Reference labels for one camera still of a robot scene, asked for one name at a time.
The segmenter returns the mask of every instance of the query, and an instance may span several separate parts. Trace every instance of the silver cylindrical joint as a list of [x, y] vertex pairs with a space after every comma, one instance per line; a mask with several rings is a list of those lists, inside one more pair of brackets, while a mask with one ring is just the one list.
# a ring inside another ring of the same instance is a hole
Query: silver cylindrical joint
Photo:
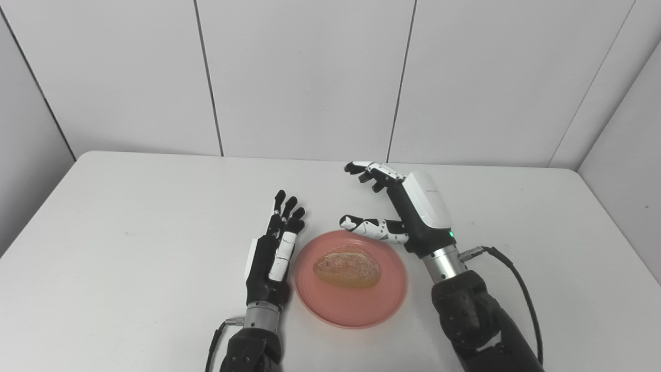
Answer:
[[280, 321], [280, 309], [267, 301], [255, 301], [248, 304], [243, 328], [262, 328], [275, 332]]
[[459, 259], [459, 251], [456, 246], [447, 246], [433, 251], [422, 258], [429, 275], [434, 284], [455, 277], [467, 271], [466, 265]]

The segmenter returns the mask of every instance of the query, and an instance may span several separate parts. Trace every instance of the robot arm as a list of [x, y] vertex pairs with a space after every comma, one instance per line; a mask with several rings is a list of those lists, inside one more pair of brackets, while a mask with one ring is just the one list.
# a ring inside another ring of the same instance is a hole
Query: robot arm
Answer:
[[[376, 193], [386, 188], [402, 221], [345, 215], [341, 227], [403, 244], [424, 262], [434, 282], [432, 303], [464, 370], [543, 372], [512, 319], [489, 295], [482, 278], [465, 265], [472, 255], [460, 256], [457, 251], [447, 208], [431, 177], [424, 172], [403, 175], [369, 162], [352, 162], [344, 170], [361, 173], [362, 183], [374, 179]], [[486, 346], [499, 334], [498, 343]]]
[[277, 335], [280, 313], [290, 298], [286, 281], [289, 260], [298, 234], [305, 226], [305, 210], [292, 210], [291, 197], [281, 210], [286, 195], [276, 195], [266, 233], [257, 240], [253, 262], [246, 280], [247, 299], [243, 329], [232, 336], [221, 372], [279, 372], [282, 347]]

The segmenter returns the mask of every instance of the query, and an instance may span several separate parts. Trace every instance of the black cable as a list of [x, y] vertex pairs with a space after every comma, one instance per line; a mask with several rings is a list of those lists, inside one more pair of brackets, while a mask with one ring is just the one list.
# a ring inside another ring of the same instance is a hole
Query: black cable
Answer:
[[223, 322], [217, 330], [214, 331], [214, 336], [211, 339], [211, 345], [209, 346], [209, 356], [207, 357], [207, 365], [204, 368], [204, 372], [211, 371], [211, 363], [214, 361], [215, 350], [218, 348], [218, 341], [220, 341], [220, 335], [223, 333], [223, 328], [227, 325], [226, 322]]
[[533, 301], [530, 299], [530, 292], [528, 292], [528, 288], [525, 286], [524, 283], [524, 278], [521, 277], [521, 274], [519, 274], [519, 271], [514, 267], [514, 264], [510, 261], [510, 259], [507, 258], [501, 251], [497, 250], [494, 247], [482, 247], [486, 253], [494, 256], [496, 259], [498, 259], [500, 262], [505, 264], [505, 266], [509, 267], [510, 270], [512, 270], [512, 273], [514, 274], [514, 277], [516, 277], [516, 281], [519, 282], [519, 285], [521, 286], [521, 291], [524, 293], [525, 297], [525, 303], [528, 305], [528, 310], [530, 311], [530, 317], [533, 320], [533, 327], [535, 328], [535, 340], [537, 341], [537, 360], [539, 361], [539, 364], [543, 364], [544, 362], [544, 354], [543, 354], [543, 347], [541, 344], [541, 331], [539, 330], [539, 321], [537, 320], [537, 312], [535, 311], [535, 307], [533, 306]]

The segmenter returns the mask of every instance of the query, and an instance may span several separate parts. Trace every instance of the bread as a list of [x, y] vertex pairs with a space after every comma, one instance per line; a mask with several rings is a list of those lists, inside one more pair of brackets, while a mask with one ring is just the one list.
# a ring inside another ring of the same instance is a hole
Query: bread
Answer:
[[342, 246], [321, 256], [314, 264], [315, 275], [323, 281], [347, 288], [368, 288], [379, 282], [381, 268], [360, 248]]

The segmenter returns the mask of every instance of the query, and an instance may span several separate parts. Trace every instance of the white wall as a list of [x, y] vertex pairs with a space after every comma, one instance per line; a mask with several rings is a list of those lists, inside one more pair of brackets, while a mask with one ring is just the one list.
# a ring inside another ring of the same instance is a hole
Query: white wall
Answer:
[[[661, 47], [578, 170], [661, 281]], [[605, 268], [617, 274], [616, 267]]]
[[0, 0], [76, 156], [219, 155], [193, 0]]
[[549, 165], [633, 5], [418, 0], [390, 161]]
[[414, 0], [198, 0], [227, 156], [385, 162]]
[[0, 4], [76, 154], [576, 169], [661, 36], [659, 0]]
[[0, 18], [0, 256], [73, 164]]

